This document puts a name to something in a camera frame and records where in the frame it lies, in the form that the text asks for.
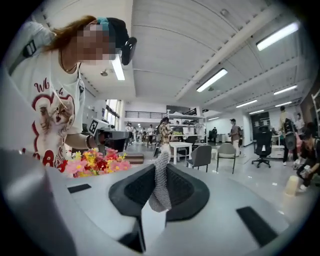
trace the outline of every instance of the wristband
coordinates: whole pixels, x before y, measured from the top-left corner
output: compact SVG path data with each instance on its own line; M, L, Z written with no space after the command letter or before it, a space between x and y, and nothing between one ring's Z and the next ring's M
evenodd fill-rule
M85 145L88 149L92 149L92 147L90 146L89 144L89 139L90 139L91 135L88 135L86 138L85 138Z

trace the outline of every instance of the white shoe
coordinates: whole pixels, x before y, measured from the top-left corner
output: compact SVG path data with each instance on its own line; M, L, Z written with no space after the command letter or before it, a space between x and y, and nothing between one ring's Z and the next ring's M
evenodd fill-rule
M305 185L303 185L303 184L300 186L300 190L303 191L303 192L306 191L307 188L308 188L308 187L305 186Z

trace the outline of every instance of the necklace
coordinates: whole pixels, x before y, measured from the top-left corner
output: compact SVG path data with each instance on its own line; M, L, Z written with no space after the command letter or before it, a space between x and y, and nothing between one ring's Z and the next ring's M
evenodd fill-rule
M61 66L62 66L62 68L63 68L63 70L65 71L65 72L70 72L71 70L73 70L76 66L77 66L77 64L75 64L72 68L70 68L70 69L66 69L65 68L65 66L64 66L64 62L63 62L63 59L62 59L62 50L60 50L60 61L61 61Z

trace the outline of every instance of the cat print t-shirt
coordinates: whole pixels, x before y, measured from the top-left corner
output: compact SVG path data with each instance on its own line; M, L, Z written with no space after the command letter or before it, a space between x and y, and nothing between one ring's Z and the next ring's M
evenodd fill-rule
M85 90L79 69L66 73L55 50L21 62L12 79L38 113L32 124L33 144L22 151L31 153L45 166L60 169L66 155L66 136L82 132Z

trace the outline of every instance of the long brown hair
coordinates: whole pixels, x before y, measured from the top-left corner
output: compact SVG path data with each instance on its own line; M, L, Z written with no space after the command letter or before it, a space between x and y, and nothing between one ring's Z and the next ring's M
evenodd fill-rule
M70 42L71 38L77 35L78 31L83 30L85 26L96 19L94 16L86 15L69 23L65 27L52 29L52 32L54 32L56 36L50 45L44 47L44 51L48 52L64 48Z

